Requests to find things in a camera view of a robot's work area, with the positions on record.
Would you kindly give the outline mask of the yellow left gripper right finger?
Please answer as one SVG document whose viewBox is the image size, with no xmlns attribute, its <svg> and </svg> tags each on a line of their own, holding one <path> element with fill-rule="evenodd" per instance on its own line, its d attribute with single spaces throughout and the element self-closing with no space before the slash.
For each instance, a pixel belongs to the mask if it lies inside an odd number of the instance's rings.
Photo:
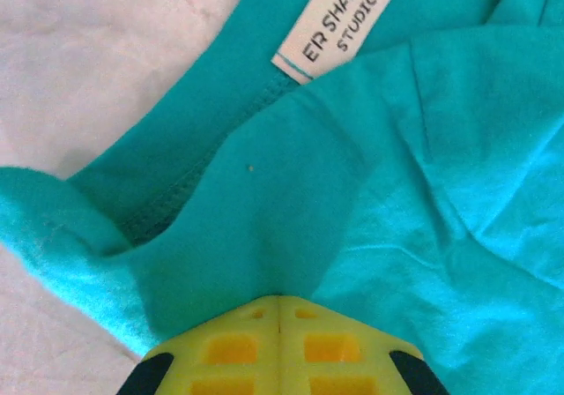
<svg viewBox="0 0 564 395">
<path fill-rule="evenodd" d="M 450 395 L 413 344 L 280 296 L 280 395 Z"/>
</svg>

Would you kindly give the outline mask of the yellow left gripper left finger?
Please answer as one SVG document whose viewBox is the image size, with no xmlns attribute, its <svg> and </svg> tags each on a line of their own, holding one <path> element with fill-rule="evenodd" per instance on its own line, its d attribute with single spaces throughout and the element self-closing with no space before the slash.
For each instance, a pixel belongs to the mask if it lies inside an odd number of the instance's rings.
<svg viewBox="0 0 564 395">
<path fill-rule="evenodd" d="M 256 299 L 157 345 L 116 395 L 278 395 L 278 297 Z"/>
</svg>

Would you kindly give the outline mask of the teal t-shirt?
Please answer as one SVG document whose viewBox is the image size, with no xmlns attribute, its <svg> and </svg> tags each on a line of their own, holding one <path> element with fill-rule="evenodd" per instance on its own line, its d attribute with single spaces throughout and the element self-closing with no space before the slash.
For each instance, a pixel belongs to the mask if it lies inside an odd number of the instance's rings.
<svg viewBox="0 0 564 395">
<path fill-rule="evenodd" d="M 418 347 L 451 395 L 564 395 L 564 0 L 241 0 L 0 242 L 131 351 L 262 295 Z"/>
</svg>

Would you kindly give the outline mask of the off-white table cover cloth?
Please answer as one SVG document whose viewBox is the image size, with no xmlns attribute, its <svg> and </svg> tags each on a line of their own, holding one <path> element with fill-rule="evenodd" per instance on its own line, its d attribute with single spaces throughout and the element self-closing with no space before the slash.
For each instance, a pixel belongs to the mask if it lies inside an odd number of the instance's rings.
<svg viewBox="0 0 564 395">
<path fill-rule="evenodd" d="M 239 0 L 0 0 L 0 167 L 73 175 L 208 47 Z M 0 244 L 0 395 L 114 395 L 137 357 Z"/>
</svg>

